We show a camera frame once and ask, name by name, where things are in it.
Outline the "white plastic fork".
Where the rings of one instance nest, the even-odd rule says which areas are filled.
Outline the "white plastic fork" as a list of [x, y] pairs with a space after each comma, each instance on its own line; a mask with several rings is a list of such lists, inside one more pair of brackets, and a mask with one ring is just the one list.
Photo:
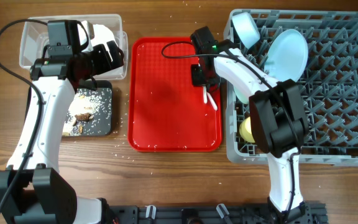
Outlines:
[[203, 103], [207, 104], [207, 102], [208, 102], [207, 90], [206, 90], [206, 87], [203, 86]]

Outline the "white plastic spoon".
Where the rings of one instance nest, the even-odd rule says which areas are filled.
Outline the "white plastic spoon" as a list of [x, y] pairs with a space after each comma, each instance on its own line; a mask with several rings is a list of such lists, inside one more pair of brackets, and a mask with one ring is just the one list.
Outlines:
[[217, 106], [217, 104], [216, 104], [214, 98], [212, 97], [212, 95], [211, 95], [209, 92], [207, 92], [206, 95], [207, 95], [208, 100], [209, 100], [209, 102], [211, 103], [211, 106], [213, 107], [213, 109], [214, 109], [215, 111], [217, 111], [217, 110], [218, 110], [218, 106]]

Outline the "white paper napkin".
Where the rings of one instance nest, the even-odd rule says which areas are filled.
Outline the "white paper napkin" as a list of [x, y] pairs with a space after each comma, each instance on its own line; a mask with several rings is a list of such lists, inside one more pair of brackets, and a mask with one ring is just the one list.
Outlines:
[[103, 44], [110, 57], [110, 60], [112, 61], [112, 56], [109, 51], [107, 43], [110, 41], [115, 42], [113, 32], [106, 26], [100, 24], [93, 25], [93, 30], [94, 30], [94, 38], [91, 40], [93, 48], [96, 45]]

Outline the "mint green bowl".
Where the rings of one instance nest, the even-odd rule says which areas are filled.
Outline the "mint green bowl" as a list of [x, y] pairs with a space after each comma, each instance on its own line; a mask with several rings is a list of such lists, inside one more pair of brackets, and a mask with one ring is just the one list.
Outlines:
[[250, 90], [247, 86], [244, 87], [240, 87], [237, 88], [236, 86], [234, 87], [234, 92], [238, 98], [238, 100], [243, 103], [243, 104], [248, 104], [249, 103], [249, 97], [250, 97]]

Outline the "light blue bowl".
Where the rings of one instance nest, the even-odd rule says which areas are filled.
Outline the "light blue bowl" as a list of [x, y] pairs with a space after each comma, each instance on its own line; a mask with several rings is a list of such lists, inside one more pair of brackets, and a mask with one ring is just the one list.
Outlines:
[[232, 17], [234, 29], [245, 48], [250, 49], [260, 40], [260, 33], [252, 16], [248, 12]]

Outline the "yellow plastic cup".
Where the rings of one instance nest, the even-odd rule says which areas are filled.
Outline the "yellow plastic cup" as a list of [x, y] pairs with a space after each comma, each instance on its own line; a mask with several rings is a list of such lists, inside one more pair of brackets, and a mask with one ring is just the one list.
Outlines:
[[241, 137], [246, 141], [250, 143], [255, 143], [255, 140], [252, 135], [252, 128], [251, 128], [251, 122], [250, 117], [246, 118], [239, 126], [239, 133]]

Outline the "light blue plate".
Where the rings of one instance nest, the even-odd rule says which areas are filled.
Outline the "light blue plate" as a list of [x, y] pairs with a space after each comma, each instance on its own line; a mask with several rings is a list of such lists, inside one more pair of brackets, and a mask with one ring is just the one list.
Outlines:
[[264, 71], [284, 82], [297, 82], [306, 68], [308, 44], [303, 35], [295, 29], [282, 32], [271, 44]]

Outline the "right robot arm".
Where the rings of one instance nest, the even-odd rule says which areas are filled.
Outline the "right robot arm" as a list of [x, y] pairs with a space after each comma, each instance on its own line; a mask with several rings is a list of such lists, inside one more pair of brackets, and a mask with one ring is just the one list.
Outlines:
[[195, 30], [190, 39], [203, 83], [211, 86], [223, 78], [248, 99], [251, 133], [268, 159], [272, 220], [290, 223], [300, 218], [306, 208], [300, 192], [299, 157], [308, 122], [298, 85], [268, 76], [233, 42], [215, 40], [208, 27]]

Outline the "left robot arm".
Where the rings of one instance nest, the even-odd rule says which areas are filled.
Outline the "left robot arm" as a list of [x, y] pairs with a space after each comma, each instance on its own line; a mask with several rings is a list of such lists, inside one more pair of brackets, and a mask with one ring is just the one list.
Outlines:
[[77, 90], [124, 65], [124, 52], [104, 25], [46, 23], [48, 44], [30, 68], [31, 96], [16, 149], [0, 170], [0, 217], [7, 223], [118, 223], [104, 198], [77, 196], [59, 174], [65, 118]]

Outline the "grey dishwasher rack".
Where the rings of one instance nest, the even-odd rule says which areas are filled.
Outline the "grey dishwasher rack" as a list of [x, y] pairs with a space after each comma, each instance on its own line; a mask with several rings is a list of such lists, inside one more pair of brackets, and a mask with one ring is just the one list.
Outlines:
[[252, 9], [250, 15], [260, 40], [243, 53], [258, 67], [286, 30], [307, 41], [298, 84], [310, 131], [300, 162], [358, 166], [358, 12]]

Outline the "red serving tray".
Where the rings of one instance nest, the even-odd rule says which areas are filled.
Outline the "red serving tray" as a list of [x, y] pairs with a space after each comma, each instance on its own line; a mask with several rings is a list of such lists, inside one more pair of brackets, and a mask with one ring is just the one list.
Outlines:
[[143, 37], [132, 47], [127, 139], [139, 152], [209, 152], [223, 138], [221, 95], [205, 103], [191, 81], [187, 37]]

